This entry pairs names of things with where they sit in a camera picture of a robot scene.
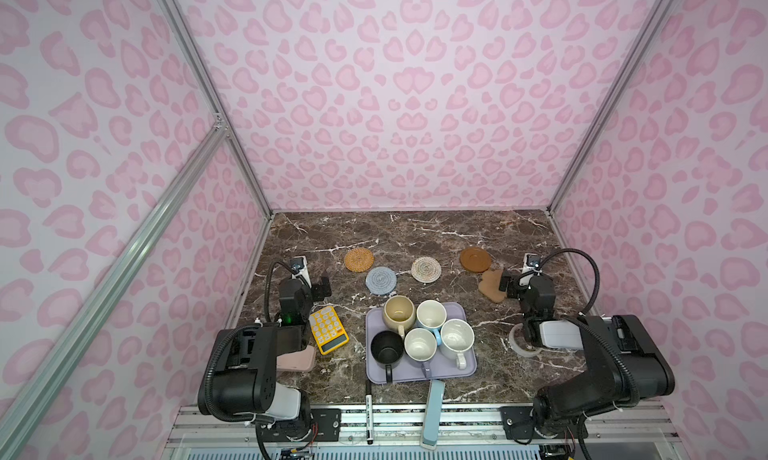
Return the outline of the paw shaped cork coaster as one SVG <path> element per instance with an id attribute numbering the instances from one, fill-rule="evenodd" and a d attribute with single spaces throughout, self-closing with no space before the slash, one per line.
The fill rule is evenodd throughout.
<path id="1" fill-rule="evenodd" d="M 489 269 L 482 274 L 478 284 L 480 293 L 493 303 L 502 303 L 506 299 L 506 292 L 499 289 L 502 270 Z"/>

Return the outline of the brown round wooden coaster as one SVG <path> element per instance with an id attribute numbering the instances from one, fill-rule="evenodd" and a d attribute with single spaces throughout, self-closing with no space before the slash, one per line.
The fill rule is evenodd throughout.
<path id="1" fill-rule="evenodd" d="M 487 271 L 493 263 L 491 255 L 479 247 L 468 247 L 464 249 L 459 256 L 462 267 L 472 273 L 483 273 Z"/>

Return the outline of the woven rattan coaster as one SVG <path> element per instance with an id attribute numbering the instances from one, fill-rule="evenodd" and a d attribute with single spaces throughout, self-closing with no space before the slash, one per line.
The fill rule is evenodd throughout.
<path id="1" fill-rule="evenodd" d="M 370 270 L 375 262 L 373 253 L 367 248 L 355 248 L 348 251 L 344 257 L 344 266 L 354 273 Z"/>

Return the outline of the blue grey rope coaster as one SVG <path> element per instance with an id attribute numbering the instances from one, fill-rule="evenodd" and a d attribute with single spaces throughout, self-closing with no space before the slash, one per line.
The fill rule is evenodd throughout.
<path id="1" fill-rule="evenodd" d="M 388 267 L 375 267 L 367 274 L 365 284 L 372 295 L 386 296 L 396 289 L 397 275 Z"/>

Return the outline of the beige glazed ceramic mug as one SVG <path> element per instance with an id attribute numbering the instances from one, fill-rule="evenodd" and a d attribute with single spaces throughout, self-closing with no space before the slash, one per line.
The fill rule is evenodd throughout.
<path id="1" fill-rule="evenodd" d="M 416 321 L 416 308 L 413 302 L 405 296 L 394 296 L 387 300 L 382 310 L 385 326 L 405 338 L 406 333 Z"/>

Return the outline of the multicolour woven coaster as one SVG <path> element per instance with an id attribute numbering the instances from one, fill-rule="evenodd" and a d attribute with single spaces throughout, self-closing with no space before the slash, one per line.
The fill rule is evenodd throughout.
<path id="1" fill-rule="evenodd" d="M 432 257 L 417 258 L 411 266 L 411 275 L 419 283 L 431 284 L 442 274 L 440 263 Z"/>

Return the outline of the white mug light blue outside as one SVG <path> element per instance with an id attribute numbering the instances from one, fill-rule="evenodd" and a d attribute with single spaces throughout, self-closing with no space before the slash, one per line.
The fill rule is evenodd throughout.
<path id="1" fill-rule="evenodd" d="M 416 322 L 420 328 L 429 330 L 437 345 L 442 344 L 440 330 L 447 321 L 445 307 L 436 300 L 425 300 L 416 307 Z"/>

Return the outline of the black mug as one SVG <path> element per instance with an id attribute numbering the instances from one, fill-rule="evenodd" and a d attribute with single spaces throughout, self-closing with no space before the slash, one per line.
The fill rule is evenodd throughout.
<path id="1" fill-rule="evenodd" d="M 385 371 L 385 382 L 393 382 L 393 370 L 405 352 L 403 339 L 394 331 L 377 333 L 371 342 L 373 360 Z"/>

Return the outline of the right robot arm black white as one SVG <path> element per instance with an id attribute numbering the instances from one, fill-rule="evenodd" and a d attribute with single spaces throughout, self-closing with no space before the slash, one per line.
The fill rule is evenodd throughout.
<path id="1" fill-rule="evenodd" d="M 523 443 L 568 430 L 583 437 L 583 424 L 591 417 L 673 393 L 672 369 L 638 317 L 580 313 L 557 318 L 554 281 L 533 270 L 503 272 L 499 290 L 517 300 L 523 313 L 516 326 L 520 332 L 510 333 L 519 355 L 565 350 L 580 351 L 585 359 L 581 373 L 540 388 L 528 417 L 510 423 L 512 435 L 522 435 Z"/>

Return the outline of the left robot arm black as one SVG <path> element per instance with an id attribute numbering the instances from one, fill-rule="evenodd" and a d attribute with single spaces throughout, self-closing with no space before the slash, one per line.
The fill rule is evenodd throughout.
<path id="1" fill-rule="evenodd" d="M 278 358 L 309 346 L 315 302 L 332 295 L 329 278 L 279 285 L 282 320 L 218 332 L 198 391 L 199 411 L 228 423 L 256 426 L 291 441 L 312 441 L 320 431 L 308 395 L 278 382 Z"/>

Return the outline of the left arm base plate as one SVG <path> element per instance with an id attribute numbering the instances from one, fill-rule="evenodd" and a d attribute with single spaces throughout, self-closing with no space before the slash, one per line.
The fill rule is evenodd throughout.
<path id="1" fill-rule="evenodd" d="M 265 442 L 305 444 L 310 441 L 336 442 L 341 427 L 341 410 L 311 408 L 301 410 L 292 420 L 259 425 L 258 432 Z"/>

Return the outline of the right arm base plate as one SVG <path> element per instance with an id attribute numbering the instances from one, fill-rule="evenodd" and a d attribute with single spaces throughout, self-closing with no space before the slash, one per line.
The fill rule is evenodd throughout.
<path id="1" fill-rule="evenodd" d="M 586 418 L 545 420 L 531 405 L 503 406 L 499 409 L 507 440 L 530 445 L 543 440 L 586 440 Z"/>

